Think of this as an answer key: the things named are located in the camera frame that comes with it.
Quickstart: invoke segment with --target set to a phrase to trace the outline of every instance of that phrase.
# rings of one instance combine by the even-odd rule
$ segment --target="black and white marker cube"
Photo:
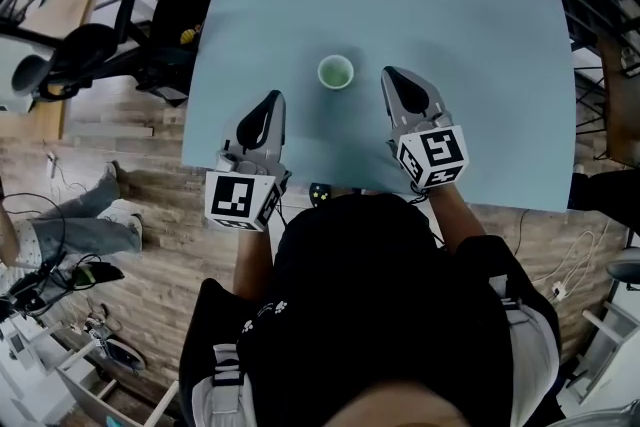
[[[205,217],[225,228],[264,231],[280,196],[274,176],[209,171]]]
[[[401,136],[396,158],[420,189],[455,182],[469,164],[459,125]]]

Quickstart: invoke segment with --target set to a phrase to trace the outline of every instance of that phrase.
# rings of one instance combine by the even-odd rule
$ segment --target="wooden floor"
[[[157,401],[169,383],[178,376],[182,343],[201,281],[213,277],[229,286],[236,254],[237,234],[215,229],[202,215],[204,170],[185,167],[180,162],[185,109],[172,109],[149,95],[137,93],[126,83],[96,83],[73,100],[69,115],[74,121],[124,123],[153,127],[149,139],[75,137],[58,144],[24,144],[18,140],[0,140],[0,175],[7,193],[29,191],[45,194],[56,202],[90,188],[100,177],[105,162],[117,160],[124,171],[124,199],[115,203],[119,211],[140,212],[144,226],[144,251],[134,256],[113,257],[126,279],[100,285],[90,292],[76,293],[46,315],[45,321],[63,319],[82,322],[89,312],[87,296],[104,303],[113,316],[117,336],[136,348],[146,359],[148,369],[139,377],[125,371],[117,373],[121,382],[138,393]],[[580,111],[579,119],[589,119]],[[619,169],[611,162],[595,162],[604,151],[601,134],[580,136],[576,161],[589,173]],[[64,171],[65,185],[58,173],[50,183],[46,176],[45,149],[53,151]],[[211,142],[211,151],[217,150]],[[12,210],[47,205],[34,200],[7,200]],[[285,217],[292,218],[310,206],[304,184],[292,187],[284,196]],[[524,211],[510,208],[473,206],[487,231],[504,237],[515,250],[522,219],[522,241],[517,254],[532,278],[551,273],[567,250],[585,230],[598,239],[606,234],[578,288],[561,303],[555,303],[560,316],[564,356],[575,353],[585,339],[588,326],[581,318],[585,308],[598,310],[608,293],[610,281],[604,265],[624,246],[627,230],[597,212],[565,214]],[[274,239],[282,233],[281,221],[272,219]],[[582,238],[554,279],[537,284],[546,296],[550,285],[564,278],[568,269],[586,254],[589,236]],[[577,283],[577,273],[570,288]],[[71,331],[64,338],[72,345],[83,345]]]

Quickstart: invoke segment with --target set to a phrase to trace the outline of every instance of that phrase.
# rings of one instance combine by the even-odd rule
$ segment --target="light blue table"
[[[564,211],[575,143],[569,45],[560,0],[212,0],[183,162],[213,167],[229,115],[279,89],[292,180],[408,192],[385,144],[380,73],[395,65],[435,84],[462,125],[467,201]],[[355,66],[344,91],[318,82],[329,54]]]

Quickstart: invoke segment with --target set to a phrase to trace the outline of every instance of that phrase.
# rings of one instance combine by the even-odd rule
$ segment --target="black shirt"
[[[507,426],[509,327],[488,283],[502,274],[510,296],[549,317],[557,334],[553,309],[502,239],[468,239],[452,256],[401,198],[344,196],[289,224],[262,304],[221,291],[210,322],[224,321],[223,308],[233,317],[215,343],[237,341],[260,427],[320,427],[391,380],[425,385],[472,425]]]

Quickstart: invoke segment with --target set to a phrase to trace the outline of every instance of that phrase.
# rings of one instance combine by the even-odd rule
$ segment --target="chair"
[[[47,61],[25,57],[12,78],[16,95],[55,102],[77,95],[96,79],[133,76],[136,89],[163,98],[177,107],[189,96],[191,75],[202,25],[211,0],[159,0],[148,35],[131,22],[135,0],[122,0],[114,27],[86,24],[62,41]],[[189,31],[189,38],[183,33]],[[117,54],[128,38],[139,46]],[[54,93],[50,85],[62,86]]]

